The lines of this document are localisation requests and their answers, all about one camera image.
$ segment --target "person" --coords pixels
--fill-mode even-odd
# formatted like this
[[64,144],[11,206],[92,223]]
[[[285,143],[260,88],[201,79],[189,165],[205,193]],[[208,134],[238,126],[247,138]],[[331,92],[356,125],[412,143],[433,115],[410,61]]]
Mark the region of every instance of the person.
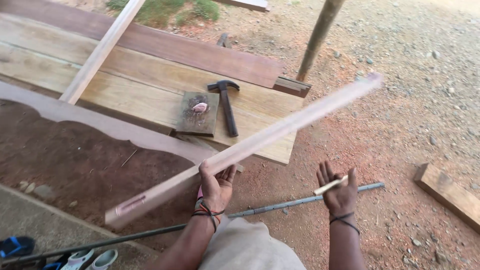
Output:
[[[195,211],[178,240],[147,265],[147,270],[304,270],[305,267],[285,243],[272,238],[262,222],[223,215],[232,196],[235,165],[209,175],[208,164],[200,167],[201,191]],[[342,176],[334,174],[328,161],[320,162],[318,183],[323,186]],[[324,193],[330,211],[331,270],[365,270],[360,250],[360,233],[354,210],[357,200],[355,168],[348,171],[348,183]]]

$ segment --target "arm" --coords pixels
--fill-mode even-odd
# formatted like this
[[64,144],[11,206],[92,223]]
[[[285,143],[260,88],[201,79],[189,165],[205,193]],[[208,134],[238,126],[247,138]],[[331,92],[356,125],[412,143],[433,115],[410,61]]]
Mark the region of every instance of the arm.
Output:
[[[203,203],[214,212],[225,209],[232,196],[232,182],[237,170],[235,165],[230,166],[215,176],[206,174],[207,164],[203,162],[200,167],[202,178]],[[218,227],[223,215],[214,218]],[[214,225],[210,216],[193,216],[190,218],[178,240],[153,262],[146,267],[147,270],[191,270],[197,269],[208,243],[214,234]]]
[[[317,171],[318,183],[323,186],[333,180],[341,179],[333,174],[328,161],[320,163]],[[324,194],[324,201],[330,211],[330,221],[335,217],[353,213],[357,204],[357,182],[355,169],[348,171],[348,184],[331,189]],[[355,215],[343,218],[357,227]],[[336,220],[330,225],[330,270],[366,270],[360,250],[358,232],[347,224]]]

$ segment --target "black string bracelet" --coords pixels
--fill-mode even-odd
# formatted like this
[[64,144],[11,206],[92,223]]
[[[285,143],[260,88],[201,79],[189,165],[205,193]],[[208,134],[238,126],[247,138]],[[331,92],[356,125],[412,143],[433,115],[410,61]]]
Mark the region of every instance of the black string bracelet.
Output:
[[353,225],[350,224],[349,222],[343,220],[344,218],[347,218],[347,217],[349,217],[349,216],[351,216],[351,215],[353,215],[353,214],[354,214],[354,212],[351,212],[351,213],[349,213],[349,214],[346,214],[346,215],[337,217],[336,215],[330,213],[330,215],[332,215],[332,216],[334,217],[334,219],[332,219],[332,221],[330,221],[330,225],[332,225],[332,223],[333,223],[334,221],[341,221],[341,222],[343,222],[344,224],[352,227],[352,228],[353,228],[355,231],[357,231],[357,232],[359,233],[359,235],[360,235],[360,231],[359,231],[355,226],[353,226]]
[[216,223],[215,223],[215,218],[214,218],[214,216],[218,216],[218,215],[223,214],[223,213],[225,212],[225,210],[223,210],[223,211],[221,211],[221,212],[219,212],[219,213],[212,213],[212,212],[210,211],[210,209],[207,207],[207,205],[205,205],[205,203],[204,203],[203,201],[200,203],[200,205],[201,205],[202,208],[204,208],[204,209],[197,209],[196,211],[202,210],[202,211],[206,211],[206,213],[194,212],[194,213],[192,214],[192,217],[193,217],[193,216],[210,216],[210,218],[212,219],[212,222],[213,222],[214,233],[216,233]]

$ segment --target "hand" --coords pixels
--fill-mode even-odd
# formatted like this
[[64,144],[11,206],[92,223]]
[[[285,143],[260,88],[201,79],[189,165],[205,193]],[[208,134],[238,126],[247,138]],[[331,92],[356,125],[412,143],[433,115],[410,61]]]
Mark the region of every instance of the hand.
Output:
[[[341,179],[339,174],[333,174],[328,161],[320,162],[317,171],[318,184],[320,187],[329,182]],[[334,216],[343,216],[352,213],[357,205],[357,181],[355,176],[356,169],[348,171],[348,184],[343,182],[337,188],[330,189],[324,193],[325,205]]]
[[217,173],[215,176],[207,173],[208,164],[202,162],[199,167],[202,178],[202,192],[204,194],[203,202],[214,212],[225,210],[228,202],[232,198],[232,183],[237,166],[231,165],[227,169]]

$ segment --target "blue sandal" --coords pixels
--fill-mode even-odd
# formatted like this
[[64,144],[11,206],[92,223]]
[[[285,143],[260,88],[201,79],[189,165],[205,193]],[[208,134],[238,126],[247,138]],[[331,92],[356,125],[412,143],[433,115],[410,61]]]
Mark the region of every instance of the blue sandal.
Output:
[[0,241],[0,257],[21,257],[33,253],[35,240],[28,236],[9,237]]

